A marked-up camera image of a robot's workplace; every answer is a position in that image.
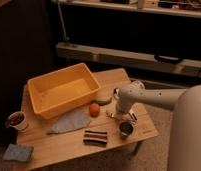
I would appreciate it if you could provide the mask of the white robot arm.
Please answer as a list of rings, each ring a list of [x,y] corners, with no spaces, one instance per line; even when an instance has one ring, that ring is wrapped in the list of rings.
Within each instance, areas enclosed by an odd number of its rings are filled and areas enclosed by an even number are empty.
[[[187,89],[146,89],[134,81],[118,91],[116,113],[127,114],[135,103],[173,111],[168,171],[201,171],[201,85]]]

